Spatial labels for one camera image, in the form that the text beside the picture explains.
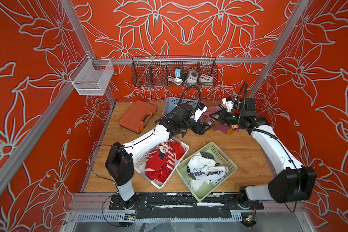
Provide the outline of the red white striped sock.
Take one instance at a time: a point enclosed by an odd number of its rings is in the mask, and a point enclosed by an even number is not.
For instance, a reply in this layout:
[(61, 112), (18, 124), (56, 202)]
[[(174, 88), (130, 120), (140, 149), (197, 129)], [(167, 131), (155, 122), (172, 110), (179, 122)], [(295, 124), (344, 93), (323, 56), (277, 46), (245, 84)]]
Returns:
[(174, 150), (174, 145), (171, 141), (165, 142), (162, 145), (162, 149), (165, 154), (164, 160), (166, 161), (166, 164), (163, 168), (163, 174), (165, 173), (169, 175), (175, 167), (176, 152)]

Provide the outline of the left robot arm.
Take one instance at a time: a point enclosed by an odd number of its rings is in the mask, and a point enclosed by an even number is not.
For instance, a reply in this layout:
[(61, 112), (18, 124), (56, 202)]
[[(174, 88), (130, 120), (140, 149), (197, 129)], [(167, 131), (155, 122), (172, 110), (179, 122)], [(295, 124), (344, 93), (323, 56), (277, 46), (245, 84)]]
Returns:
[(198, 135), (205, 134), (211, 128), (205, 122), (189, 119), (162, 119), (154, 129), (139, 138), (120, 144), (112, 145), (105, 162), (105, 168), (113, 178), (118, 189), (120, 200), (128, 203), (135, 198), (131, 179), (134, 175), (134, 163), (149, 150), (172, 137), (186, 134), (192, 130)]

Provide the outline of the blue perforated plastic basket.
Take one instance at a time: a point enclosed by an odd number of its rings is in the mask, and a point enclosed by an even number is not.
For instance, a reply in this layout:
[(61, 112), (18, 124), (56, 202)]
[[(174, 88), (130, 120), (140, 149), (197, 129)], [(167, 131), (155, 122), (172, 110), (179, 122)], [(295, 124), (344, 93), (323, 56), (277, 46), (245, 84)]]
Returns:
[[(168, 115), (172, 110), (175, 109), (175, 107), (178, 105), (180, 98), (178, 97), (168, 97), (165, 103), (164, 110), (162, 111), (162, 115), (166, 116)], [(194, 109), (197, 105), (197, 100), (191, 100), (191, 99), (183, 99), (181, 103), (188, 103), (191, 105)]]

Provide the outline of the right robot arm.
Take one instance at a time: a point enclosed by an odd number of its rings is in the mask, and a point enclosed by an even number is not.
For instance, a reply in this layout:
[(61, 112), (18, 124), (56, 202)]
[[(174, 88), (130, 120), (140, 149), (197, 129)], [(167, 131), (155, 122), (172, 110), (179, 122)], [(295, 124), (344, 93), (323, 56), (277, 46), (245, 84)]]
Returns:
[(279, 204), (310, 199), (317, 173), (304, 166), (278, 139), (270, 123), (264, 117), (249, 113), (232, 113), (223, 109), (210, 114), (213, 120), (246, 130), (259, 144), (274, 178), (264, 185), (242, 187), (241, 202), (274, 201)]

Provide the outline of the red christmas sock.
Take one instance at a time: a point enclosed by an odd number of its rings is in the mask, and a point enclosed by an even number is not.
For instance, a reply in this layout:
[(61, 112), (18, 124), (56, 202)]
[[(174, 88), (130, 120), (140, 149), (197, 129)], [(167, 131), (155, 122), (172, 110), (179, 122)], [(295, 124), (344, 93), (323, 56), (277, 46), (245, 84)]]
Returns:
[(174, 150), (174, 152), (175, 152), (175, 154), (176, 154), (176, 160), (180, 160), (180, 159), (183, 157), (183, 155), (185, 154), (184, 148), (183, 148), (182, 145), (181, 145), (179, 142), (177, 142), (177, 141), (174, 141), (174, 142), (172, 143), (172, 145), (173, 145), (173, 150)]

